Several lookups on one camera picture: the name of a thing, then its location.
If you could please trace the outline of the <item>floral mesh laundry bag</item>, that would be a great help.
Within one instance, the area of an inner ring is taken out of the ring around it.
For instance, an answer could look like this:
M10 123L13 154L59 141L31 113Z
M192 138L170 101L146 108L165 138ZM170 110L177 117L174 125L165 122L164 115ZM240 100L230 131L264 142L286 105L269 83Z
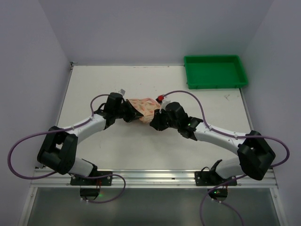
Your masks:
M160 109L160 104L152 98L144 98L144 99L129 99L130 102L134 105L134 107L144 115L143 118L140 118L139 120L143 123L149 124L153 117L154 117L154 112L156 110Z

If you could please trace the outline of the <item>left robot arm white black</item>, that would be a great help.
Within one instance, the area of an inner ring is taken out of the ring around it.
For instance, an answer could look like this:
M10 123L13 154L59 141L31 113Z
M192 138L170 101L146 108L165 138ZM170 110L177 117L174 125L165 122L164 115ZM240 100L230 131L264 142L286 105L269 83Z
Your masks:
M120 93L107 95L105 103L92 115L69 127L53 126L47 132L37 156L39 163L53 169L59 174L74 174L82 177L93 177L97 167L84 159L76 157L77 146L97 132L101 132L115 123L117 119L131 122L143 117L129 100Z

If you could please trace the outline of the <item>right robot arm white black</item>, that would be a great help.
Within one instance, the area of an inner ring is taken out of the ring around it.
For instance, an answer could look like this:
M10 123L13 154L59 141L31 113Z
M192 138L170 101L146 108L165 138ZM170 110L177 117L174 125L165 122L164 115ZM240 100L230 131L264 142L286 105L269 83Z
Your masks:
M211 143L234 153L234 158L218 160L209 171L201 173L203 180L213 184L244 174L262 180L276 157L259 132L252 130L243 134L223 129L217 133L202 119L188 116L178 102L156 110L150 126L157 131L173 128L184 138Z

